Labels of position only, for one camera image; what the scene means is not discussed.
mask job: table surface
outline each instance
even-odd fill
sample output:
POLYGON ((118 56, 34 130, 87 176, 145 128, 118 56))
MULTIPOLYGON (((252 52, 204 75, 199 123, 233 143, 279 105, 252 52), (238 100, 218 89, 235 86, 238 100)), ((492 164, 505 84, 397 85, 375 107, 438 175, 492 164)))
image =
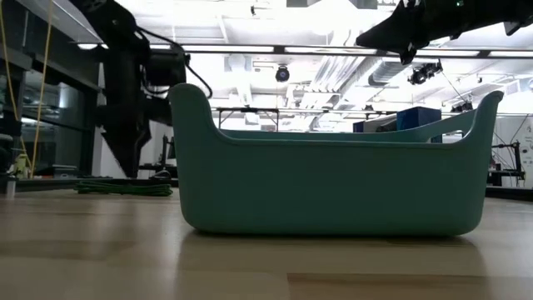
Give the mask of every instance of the table surface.
POLYGON ((1 299, 533 299, 533 205, 486 199, 463 237, 224 237, 172 198, 0 200, 1 299))

